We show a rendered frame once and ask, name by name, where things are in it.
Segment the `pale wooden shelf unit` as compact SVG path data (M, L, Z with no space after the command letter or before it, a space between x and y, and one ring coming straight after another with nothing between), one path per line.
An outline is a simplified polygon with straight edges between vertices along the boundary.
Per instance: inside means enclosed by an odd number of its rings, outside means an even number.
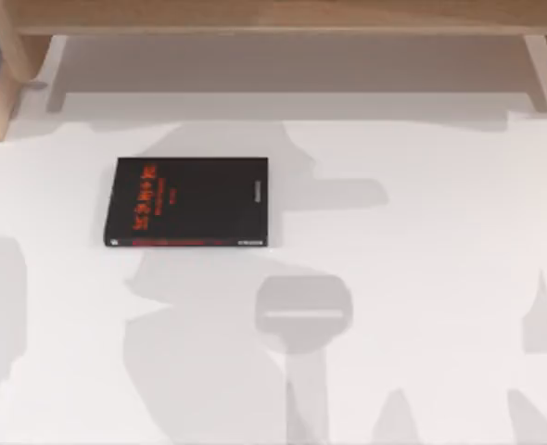
M26 96L52 54L35 125L547 117L547 0L0 0Z

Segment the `black book with red lettering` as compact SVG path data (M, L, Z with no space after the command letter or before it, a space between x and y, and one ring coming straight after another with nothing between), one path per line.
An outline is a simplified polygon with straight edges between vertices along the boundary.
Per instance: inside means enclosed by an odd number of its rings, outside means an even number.
M266 158L120 158L103 241L109 248L265 247Z

